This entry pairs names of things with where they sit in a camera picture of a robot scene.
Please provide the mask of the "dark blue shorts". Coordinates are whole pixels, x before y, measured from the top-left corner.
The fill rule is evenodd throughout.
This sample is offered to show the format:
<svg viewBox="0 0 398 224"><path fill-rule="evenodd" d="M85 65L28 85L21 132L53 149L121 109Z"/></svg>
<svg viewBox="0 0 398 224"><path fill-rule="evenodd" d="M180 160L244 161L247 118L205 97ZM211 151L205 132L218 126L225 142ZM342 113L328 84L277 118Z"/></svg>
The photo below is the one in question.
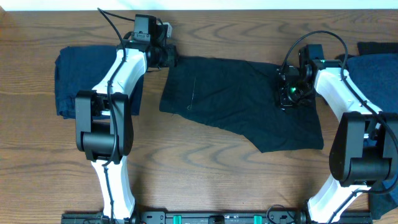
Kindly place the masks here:
<svg viewBox="0 0 398 224"><path fill-rule="evenodd" d="M89 45L66 47L55 61L55 106L57 115L75 118L75 97L91 90L108 73L116 60L116 47Z"/></svg>

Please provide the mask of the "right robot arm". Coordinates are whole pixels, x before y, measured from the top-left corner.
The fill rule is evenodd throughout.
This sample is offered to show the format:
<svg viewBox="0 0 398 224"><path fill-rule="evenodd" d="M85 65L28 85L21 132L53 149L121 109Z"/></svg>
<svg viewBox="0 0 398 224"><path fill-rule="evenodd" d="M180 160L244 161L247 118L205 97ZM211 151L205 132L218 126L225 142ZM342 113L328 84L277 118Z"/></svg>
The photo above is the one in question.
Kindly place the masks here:
<svg viewBox="0 0 398 224"><path fill-rule="evenodd" d="M372 223L369 212L347 208L373 185L397 175L397 114L385 113L353 83L345 63L326 60L319 44L302 47L299 66L279 69L279 106L309 105L319 94L339 126L329 155L330 176L294 216L295 223Z"/></svg>

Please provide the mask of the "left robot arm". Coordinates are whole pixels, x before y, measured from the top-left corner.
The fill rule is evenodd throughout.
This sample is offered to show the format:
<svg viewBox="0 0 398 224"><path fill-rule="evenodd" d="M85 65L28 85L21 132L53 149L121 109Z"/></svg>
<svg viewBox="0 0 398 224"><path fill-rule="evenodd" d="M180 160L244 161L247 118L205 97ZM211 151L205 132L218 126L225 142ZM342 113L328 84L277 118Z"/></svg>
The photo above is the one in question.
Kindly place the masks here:
<svg viewBox="0 0 398 224"><path fill-rule="evenodd" d="M116 58L105 77L75 98L76 146L96 171L103 211L63 215L62 223L139 223L127 169L134 140L131 97L149 68L174 67L178 54L167 42L170 23L145 14L137 14L133 22L133 31L118 37Z"/></svg>

